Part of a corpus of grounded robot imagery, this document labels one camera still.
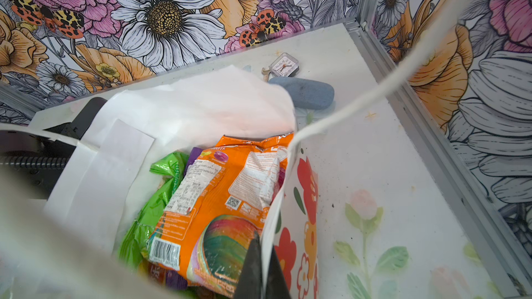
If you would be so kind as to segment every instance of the white rope handle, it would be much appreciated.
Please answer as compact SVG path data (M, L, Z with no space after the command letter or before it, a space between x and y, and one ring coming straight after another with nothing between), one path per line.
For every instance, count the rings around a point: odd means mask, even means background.
M376 88L356 98L347 107L313 125L302 129L294 136L289 152L296 154L297 144L315 135L354 113L380 101L393 93L406 79L416 72L428 54L441 43L445 34L456 24L457 17L468 0L449 0L438 19L429 28L428 34L410 52L399 66ZM31 130L29 133L41 135ZM63 138L53 136L65 143ZM292 166L287 171L289 176ZM60 228L47 217L32 210L15 190L22 185L5 174L0 189L0 249L3 254L32 267L32 270L48 277L57 284L75 289L79 295L105 299L170 299L171 295L160 287L132 275L116 261L91 249L72 234ZM273 211L275 218L279 210ZM273 238L263 245L271 249Z

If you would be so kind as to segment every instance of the red flower print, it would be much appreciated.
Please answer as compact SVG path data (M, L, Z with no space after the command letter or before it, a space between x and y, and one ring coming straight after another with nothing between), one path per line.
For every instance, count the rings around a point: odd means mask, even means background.
M318 205L318 174L312 171L309 158L304 161L300 159L297 166L297 178L303 188L303 201L305 202L306 213L309 222L316 224L316 209Z
M309 258L303 253L301 267L297 272L297 299L303 299L309 293Z
M279 264L283 270L283 275L285 276L286 286L290 290L290 286L292 285L292 268L294 268L294 264L296 263L297 245L296 242L290 240L290 231L287 228L284 228L281 232L279 246L274 247Z
M318 263L316 263L316 267L314 269L314 299L318 299L318 293L319 293L319 282L318 282Z

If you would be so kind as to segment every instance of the gift bag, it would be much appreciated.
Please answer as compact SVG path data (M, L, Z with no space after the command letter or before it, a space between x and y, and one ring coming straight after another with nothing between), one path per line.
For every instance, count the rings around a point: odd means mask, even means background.
M82 145L72 155L45 210L111 254L159 186L160 176L149 172L153 162L173 151L214 147L224 135L259 141L294 131L294 107L288 93L233 66L169 85L124 91L113 96L94 118L82 139L86 147ZM105 168L94 164L102 160ZM94 178L99 178L97 188ZM98 206L102 199L112 210ZM274 200L264 222L263 275L268 272L281 202ZM94 215L94 210L104 217ZM105 232L94 223L105 223Z

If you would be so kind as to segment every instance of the nutrition label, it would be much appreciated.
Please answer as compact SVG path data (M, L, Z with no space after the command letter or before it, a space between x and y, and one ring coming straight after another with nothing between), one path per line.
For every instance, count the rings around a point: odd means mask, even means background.
M187 169L187 175L172 195L164 211L188 215L198 197L220 172L221 166L207 160L196 160Z
M249 153L229 193L256 209L269 207L279 177L280 156L277 152Z

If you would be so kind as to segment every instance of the purple candy wrapper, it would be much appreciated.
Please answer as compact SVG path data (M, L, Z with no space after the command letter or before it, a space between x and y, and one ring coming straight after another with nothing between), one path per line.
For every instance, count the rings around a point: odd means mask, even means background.
M177 273L177 271L168 270L166 277L166 287L174 290L186 290L187 280Z
M187 174L188 167L191 166L192 163L194 163L194 161L201 155L202 151L203 149L198 148L198 147L192 148L192 151L190 152L190 156L188 157L187 165L185 166L185 171L183 172L183 176Z

